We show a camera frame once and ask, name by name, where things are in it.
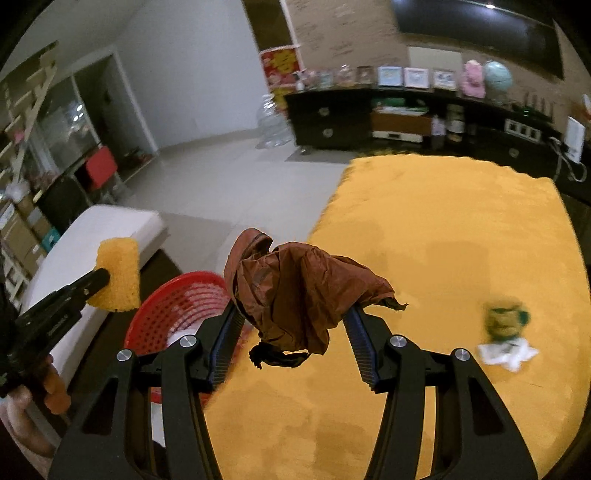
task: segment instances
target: pink stuffed toy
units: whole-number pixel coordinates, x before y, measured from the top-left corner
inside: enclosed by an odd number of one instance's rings
[[[476,60],[467,61],[464,65],[462,91],[469,97],[484,98],[486,95],[482,65]]]

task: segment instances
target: black tv screen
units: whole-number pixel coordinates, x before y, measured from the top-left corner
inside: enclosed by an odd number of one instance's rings
[[[402,33],[453,38],[564,77],[558,36],[549,15],[532,9],[532,3],[521,11],[501,6],[487,8],[487,3],[392,0]]]

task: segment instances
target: yellow rug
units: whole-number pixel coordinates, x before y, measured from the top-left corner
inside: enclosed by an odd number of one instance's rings
[[[470,158],[396,155],[353,161],[310,237],[387,278],[405,312],[368,309],[423,349],[476,353],[483,305],[512,296],[531,312],[540,354],[517,374],[485,372],[540,476],[574,438],[589,392],[591,302],[579,247],[554,184]],[[245,352],[258,341],[253,335]],[[244,354],[206,410],[225,480],[358,480],[385,395],[361,381],[345,329],[293,370]],[[428,394],[417,478],[430,472]]]

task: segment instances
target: human hand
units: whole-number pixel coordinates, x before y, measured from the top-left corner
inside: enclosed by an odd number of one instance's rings
[[[55,415],[65,413],[70,407],[70,396],[57,370],[52,365],[53,358],[47,357],[47,373],[43,380],[43,387],[47,391],[45,405]],[[21,385],[8,394],[7,415],[13,435],[30,451],[38,455],[51,457],[54,446],[43,436],[37,426],[27,415],[26,409],[33,400],[31,391]]]

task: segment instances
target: white cushion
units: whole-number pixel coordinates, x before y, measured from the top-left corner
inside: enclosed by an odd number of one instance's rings
[[[23,312],[92,270],[103,240],[129,236],[138,241],[141,268],[162,246],[168,230],[158,212],[108,205],[95,205],[86,210],[41,264],[25,292]],[[87,305],[82,310],[82,318],[51,351],[54,365],[66,385],[70,384],[107,314]]]

